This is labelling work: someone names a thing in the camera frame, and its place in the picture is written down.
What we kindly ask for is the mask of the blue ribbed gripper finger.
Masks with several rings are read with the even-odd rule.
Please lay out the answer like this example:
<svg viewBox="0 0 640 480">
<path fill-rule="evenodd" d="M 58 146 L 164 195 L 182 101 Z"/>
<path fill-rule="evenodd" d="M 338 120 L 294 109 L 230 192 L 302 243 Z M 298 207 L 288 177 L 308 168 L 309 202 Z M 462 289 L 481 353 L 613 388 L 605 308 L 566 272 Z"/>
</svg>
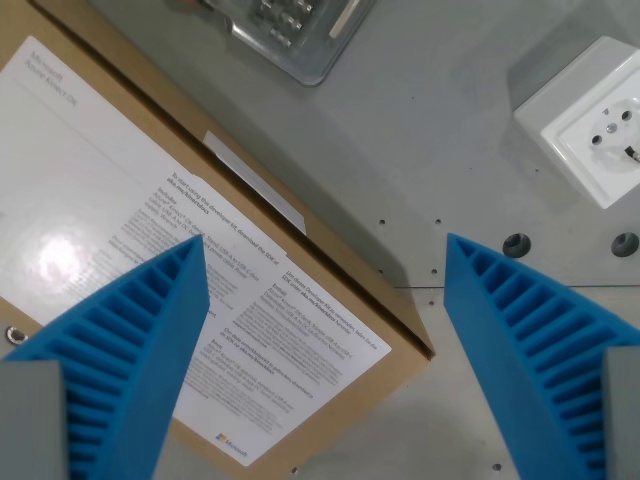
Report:
<svg viewBox="0 0 640 480">
<path fill-rule="evenodd" d="M 522 479 L 606 476 L 601 371 L 639 331 L 569 287 L 447 237 L 444 306 Z"/>
<path fill-rule="evenodd" d="M 210 306 L 196 235 L 135 267 L 7 356 L 61 369 L 72 479 L 149 479 Z"/>
</svg>

